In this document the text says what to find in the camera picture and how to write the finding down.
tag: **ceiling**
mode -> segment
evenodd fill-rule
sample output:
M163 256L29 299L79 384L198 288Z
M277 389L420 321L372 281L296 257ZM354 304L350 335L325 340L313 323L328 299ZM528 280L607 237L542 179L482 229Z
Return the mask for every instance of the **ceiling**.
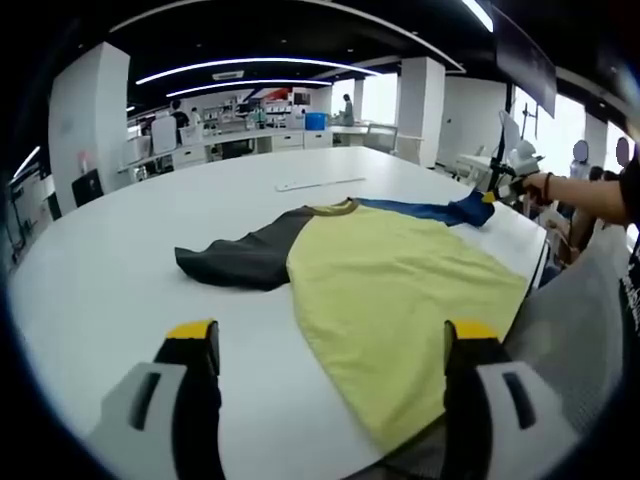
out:
M327 68L310 65L251 64L183 72L144 85L135 81L166 69L209 60L260 56L289 56L355 63L387 55L434 55L424 45L386 26L344 11L299 0L269 2L211 0L187 3L142 18L112 33L132 17L161 7L167 0L136 0L126 4L48 6L37 18L25 5L29 35L11 38L19 45L17 68L8 104L12 112L7 170L15 171L35 145L42 145L46 162L47 97L55 75L88 49L108 41L131 57L129 102L133 113L167 103L175 90L213 83L211 74L244 69L246 78L307 79ZM459 0L337 0L391 22L464 64L469 75L500 78L494 61L494 39ZM494 0L559 66L615 91L615 72L625 59L640 67L623 0ZM372 67L397 71L392 63ZM353 76L342 74L340 78Z

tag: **wristband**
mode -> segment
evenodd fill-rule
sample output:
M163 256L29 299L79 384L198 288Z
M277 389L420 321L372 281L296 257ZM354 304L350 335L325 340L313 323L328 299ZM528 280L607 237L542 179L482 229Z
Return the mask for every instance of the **wristband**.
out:
M542 189L542 201L545 203L549 203L549 179L553 173L547 173L546 178L544 179L544 188Z

